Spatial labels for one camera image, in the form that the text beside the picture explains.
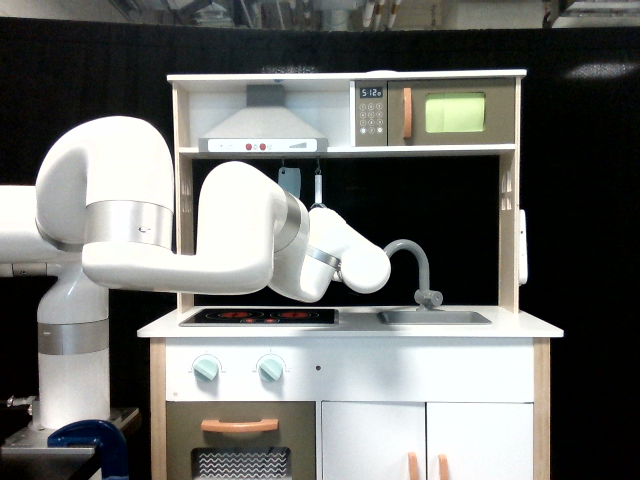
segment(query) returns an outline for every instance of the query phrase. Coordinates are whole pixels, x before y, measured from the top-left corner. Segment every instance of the stainless steel sink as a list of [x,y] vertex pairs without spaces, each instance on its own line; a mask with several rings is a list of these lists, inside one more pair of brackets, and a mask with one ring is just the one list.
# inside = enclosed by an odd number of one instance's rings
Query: stainless steel sink
[[478,312],[389,310],[380,312],[378,318],[389,325],[491,325],[491,320]]

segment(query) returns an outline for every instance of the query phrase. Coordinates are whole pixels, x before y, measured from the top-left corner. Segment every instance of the mint green knob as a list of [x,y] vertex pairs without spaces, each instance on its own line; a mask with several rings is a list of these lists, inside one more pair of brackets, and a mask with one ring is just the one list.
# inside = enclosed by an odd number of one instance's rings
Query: mint green knob
[[193,374],[198,380],[211,382],[218,376],[218,360],[212,355],[198,357],[193,364]]
[[280,379],[284,371],[284,363],[279,357],[268,356],[258,362],[260,378],[267,382],[275,382]]

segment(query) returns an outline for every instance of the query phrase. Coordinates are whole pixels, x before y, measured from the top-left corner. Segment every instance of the black curtain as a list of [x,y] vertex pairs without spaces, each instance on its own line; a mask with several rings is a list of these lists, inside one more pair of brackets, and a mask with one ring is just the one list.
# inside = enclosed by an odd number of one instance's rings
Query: black curtain
[[[2,18],[0,67],[2,185],[33,185],[51,145],[102,116],[143,118],[172,146],[167,74],[527,69],[521,203],[530,279],[520,305],[566,333],[552,342],[552,476],[633,478],[639,29],[304,33]],[[258,163],[277,174],[277,164]],[[196,178],[213,164],[198,164]],[[291,165],[305,179],[315,169]],[[495,158],[322,167],[325,203],[373,241],[423,244],[446,303],[496,303]],[[413,263],[394,257],[377,294],[337,285],[323,302],[411,303]],[[0,279],[0,399],[37,393],[36,309],[53,281]],[[268,292],[199,301],[284,303]],[[112,404],[144,416],[130,441],[132,479],[150,476],[148,342],[136,330],[173,308],[174,295],[110,294]],[[25,421],[1,413],[2,436]]]

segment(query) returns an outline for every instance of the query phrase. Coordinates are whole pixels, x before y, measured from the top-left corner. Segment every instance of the blue clamp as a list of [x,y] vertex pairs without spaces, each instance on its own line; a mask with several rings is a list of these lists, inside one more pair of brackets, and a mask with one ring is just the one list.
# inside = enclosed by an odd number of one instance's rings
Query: blue clamp
[[129,480],[127,442],[113,423],[105,420],[81,420],[53,432],[48,447],[95,445],[100,450],[103,480]]

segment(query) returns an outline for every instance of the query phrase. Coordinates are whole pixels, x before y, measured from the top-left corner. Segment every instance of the zigzag pattern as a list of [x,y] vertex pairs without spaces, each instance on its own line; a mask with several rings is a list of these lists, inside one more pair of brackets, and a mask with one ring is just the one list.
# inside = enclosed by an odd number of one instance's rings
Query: zigzag pattern
[[288,448],[256,452],[200,451],[198,474],[212,479],[282,479],[287,475]]

